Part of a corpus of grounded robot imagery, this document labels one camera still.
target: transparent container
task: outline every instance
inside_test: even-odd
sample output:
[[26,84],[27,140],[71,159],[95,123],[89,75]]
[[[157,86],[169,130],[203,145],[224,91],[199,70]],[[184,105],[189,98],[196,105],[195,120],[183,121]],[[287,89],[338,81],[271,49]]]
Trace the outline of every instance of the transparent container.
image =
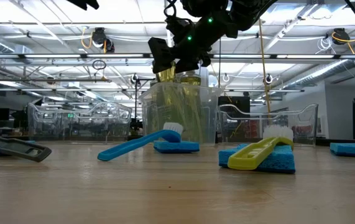
[[293,143],[315,146],[318,105],[308,105],[302,111],[278,113],[245,113],[234,105],[218,107],[219,128],[223,143],[257,142],[264,128],[276,124],[293,131]]
[[214,146],[219,88],[180,83],[158,83],[143,93],[144,134],[164,128],[164,123],[179,123],[184,127],[184,141]]
[[102,102],[90,110],[63,110],[28,104],[31,140],[124,141],[129,135],[132,109]]

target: brush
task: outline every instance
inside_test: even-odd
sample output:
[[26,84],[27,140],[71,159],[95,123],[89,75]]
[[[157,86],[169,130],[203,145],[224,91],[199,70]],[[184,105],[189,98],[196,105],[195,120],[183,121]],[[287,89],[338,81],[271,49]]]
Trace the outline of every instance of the brush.
[[280,142],[290,145],[293,150],[293,131],[287,126],[268,126],[264,129],[263,140],[252,143],[229,157],[228,167],[238,170],[254,170]]
[[181,124],[165,123],[163,130],[154,132],[139,139],[130,140],[118,146],[112,147],[111,149],[100,152],[97,156],[97,159],[101,161],[110,161],[111,159],[117,158],[130,151],[143,147],[150,142],[158,140],[159,138],[163,138],[168,142],[181,142],[182,132],[183,126]]

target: yellow handle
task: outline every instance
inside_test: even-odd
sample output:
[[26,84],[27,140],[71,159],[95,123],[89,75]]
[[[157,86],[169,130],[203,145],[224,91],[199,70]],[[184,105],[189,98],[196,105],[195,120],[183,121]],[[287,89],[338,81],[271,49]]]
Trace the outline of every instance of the yellow handle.
[[228,159],[228,167],[238,170],[254,170],[267,156],[271,154],[278,143],[290,145],[293,150],[293,142],[287,138],[267,138],[257,143],[252,143],[240,151],[234,153]]

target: ceiling duct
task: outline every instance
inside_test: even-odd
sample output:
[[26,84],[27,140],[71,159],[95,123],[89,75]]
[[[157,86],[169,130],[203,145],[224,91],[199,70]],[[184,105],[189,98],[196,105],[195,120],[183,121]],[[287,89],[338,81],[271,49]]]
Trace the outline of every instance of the ceiling duct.
[[291,82],[290,84],[285,86],[275,87],[274,89],[281,88],[286,90],[289,88],[295,88],[297,86],[303,87],[308,85],[314,85],[315,83],[324,80],[325,78],[329,78],[337,73],[346,71],[346,69],[351,69],[354,67],[355,62],[349,59],[338,60],[329,64],[319,65],[297,76],[298,79],[296,81]]
[[[3,54],[33,54],[34,51],[25,45],[12,44],[0,39],[0,53]],[[15,59],[16,62],[31,63],[27,59]]]

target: gray tool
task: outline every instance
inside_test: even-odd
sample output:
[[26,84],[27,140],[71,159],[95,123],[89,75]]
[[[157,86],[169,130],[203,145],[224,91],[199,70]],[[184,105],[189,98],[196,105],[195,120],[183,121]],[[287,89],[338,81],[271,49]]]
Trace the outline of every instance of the gray tool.
[[22,140],[4,139],[0,137],[0,152],[11,156],[29,159],[35,162],[40,162],[46,159],[46,157],[52,153],[52,150],[47,147]]

